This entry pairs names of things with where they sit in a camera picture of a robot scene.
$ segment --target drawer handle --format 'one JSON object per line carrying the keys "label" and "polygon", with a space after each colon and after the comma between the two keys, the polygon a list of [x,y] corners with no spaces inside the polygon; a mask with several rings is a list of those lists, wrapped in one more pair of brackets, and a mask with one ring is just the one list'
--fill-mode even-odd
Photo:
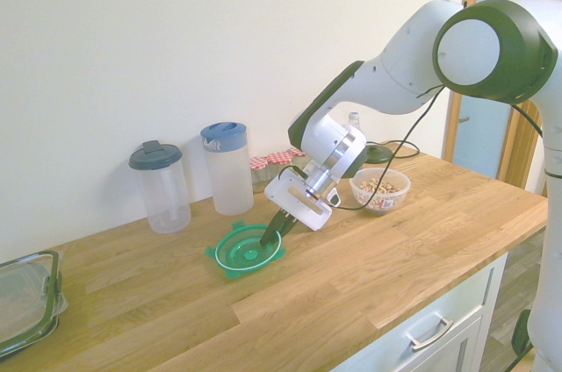
{"label": "drawer handle", "polygon": [[439,333],[437,333],[436,335],[434,335],[433,337],[431,337],[430,339],[427,339],[422,342],[419,342],[418,340],[412,337],[412,350],[414,352],[419,352],[425,347],[431,346],[433,343],[435,343],[437,340],[443,337],[450,330],[450,328],[453,326],[454,323],[455,321],[453,319],[441,318],[440,324],[443,324],[445,328],[441,330]]}

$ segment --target blue lid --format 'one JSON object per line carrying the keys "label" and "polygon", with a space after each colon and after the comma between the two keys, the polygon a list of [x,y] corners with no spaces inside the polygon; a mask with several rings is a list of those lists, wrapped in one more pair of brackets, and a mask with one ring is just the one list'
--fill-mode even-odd
{"label": "blue lid", "polygon": [[129,166],[135,170],[157,170],[166,168],[182,158],[181,150],[171,144],[160,144],[157,140],[142,143],[142,148],[131,154]]}
{"label": "blue lid", "polygon": [[203,146],[212,153],[225,153],[248,144],[246,126],[237,122],[220,122],[201,131]]}

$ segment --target green container lid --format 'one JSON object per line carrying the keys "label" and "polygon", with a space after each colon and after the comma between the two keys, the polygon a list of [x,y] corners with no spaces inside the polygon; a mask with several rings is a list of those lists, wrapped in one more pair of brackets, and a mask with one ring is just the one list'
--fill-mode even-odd
{"label": "green container lid", "polygon": [[208,247],[205,254],[214,258],[229,278],[256,271],[286,254],[279,232],[272,242],[265,246],[260,244],[266,228],[267,225],[246,225],[243,221],[234,223],[234,230],[219,242],[216,249]]}

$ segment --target white cabinet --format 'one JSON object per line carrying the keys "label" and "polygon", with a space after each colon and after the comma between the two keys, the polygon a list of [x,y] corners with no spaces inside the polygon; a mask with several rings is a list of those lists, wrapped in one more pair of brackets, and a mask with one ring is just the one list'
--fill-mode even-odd
{"label": "white cabinet", "polygon": [[507,255],[332,372],[478,372]]}

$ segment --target green base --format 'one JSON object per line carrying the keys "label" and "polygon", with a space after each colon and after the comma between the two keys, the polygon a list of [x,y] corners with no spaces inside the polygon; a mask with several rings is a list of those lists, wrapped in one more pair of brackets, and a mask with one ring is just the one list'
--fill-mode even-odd
{"label": "green base", "polygon": [[383,164],[387,163],[393,156],[393,151],[383,146],[369,145],[367,148],[367,163]]}

